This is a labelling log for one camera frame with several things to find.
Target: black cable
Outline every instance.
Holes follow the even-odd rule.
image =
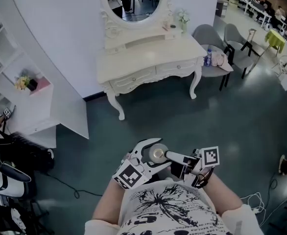
[[[87,190],[77,190],[77,189],[75,189],[73,186],[70,186],[69,184],[66,184],[65,182],[63,182],[62,180],[60,180],[60,179],[58,179],[58,178],[56,178],[56,177],[54,177],[54,176],[51,176],[51,175],[49,175],[49,174],[47,174],[47,173],[41,173],[41,174],[43,174],[43,175],[45,175],[45,176],[48,176],[48,177],[51,177],[51,178],[53,178],[53,179],[59,181],[60,183],[66,185],[68,188],[73,189],[73,190],[74,190],[74,197],[75,197],[76,199],[79,199],[79,198],[80,198],[80,194],[79,194],[80,192],[85,192],[85,193],[88,193],[88,194],[93,195],[93,196],[102,197],[102,195],[100,195],[100,194],[96,194],[96,193],[93,193],[93,192],[90,192],[90,191],[87,191]]]
[[[276,174],[276,172],[273,173],[273,175],[272,175],[272,177],[270,179],[270,182],[269,182],[269,187],[267,189],[267,201],[266,201],[266,205],[264,206],[264,209],[267,208],[267,206],[268,206],[268,204],[270,202],[270,191],[274,190],[277,187],[277,185],[278,185],[277,180],[274,179],[275,174]]]

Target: small bottle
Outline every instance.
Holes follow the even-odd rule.
[[[211,49],[208,49],[208,55],[205,58],[204,65],[207,66],[207,67],[210,66],[211,65],[211,60],[212,60],[212,51],[211,51]]]

